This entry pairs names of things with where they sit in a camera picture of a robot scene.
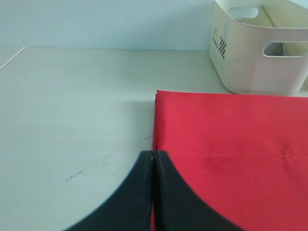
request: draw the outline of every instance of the basket handle hole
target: basket handle hole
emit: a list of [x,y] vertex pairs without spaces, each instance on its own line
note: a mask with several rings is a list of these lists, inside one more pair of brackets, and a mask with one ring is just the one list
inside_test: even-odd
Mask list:
[[265,56],[302,57],[308,54],[308,42],[270,42],[264,49]]
[[235,20],[255,18],[259,14],[259,9],[257,7],[232,7],[229,9],[228,14]]

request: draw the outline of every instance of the white storage bin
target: white storage bin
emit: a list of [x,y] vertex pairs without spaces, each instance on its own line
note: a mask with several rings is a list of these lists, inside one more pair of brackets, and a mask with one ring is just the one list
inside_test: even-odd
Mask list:
[[[280,56],[265,54],[273,42],[283,44]],[[288,0],[215,0],[210,57],[231,92],[297,93],[308,76],[307,42],[308,10],[302,6]]]

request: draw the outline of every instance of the red fabric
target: red fabric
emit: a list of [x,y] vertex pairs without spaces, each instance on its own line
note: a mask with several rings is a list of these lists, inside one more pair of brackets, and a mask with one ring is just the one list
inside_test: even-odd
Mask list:
[[308,230],[308,99],[158,91],[154,150],[248,231]]

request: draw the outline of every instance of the black checkered pattern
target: black checkered pattern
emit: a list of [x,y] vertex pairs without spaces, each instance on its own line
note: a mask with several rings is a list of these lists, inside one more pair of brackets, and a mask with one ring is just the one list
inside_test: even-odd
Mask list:
[[222,38],[222,36],[220,36],[219,53],[223,59],[225,59],[226,46],[227,44],[225,40]]

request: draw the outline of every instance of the red cloth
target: red cloth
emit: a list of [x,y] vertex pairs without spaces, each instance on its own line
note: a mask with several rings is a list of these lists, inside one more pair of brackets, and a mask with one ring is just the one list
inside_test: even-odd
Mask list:
[[308,230],[308,99],[158,91],[154,150],[248,231]]

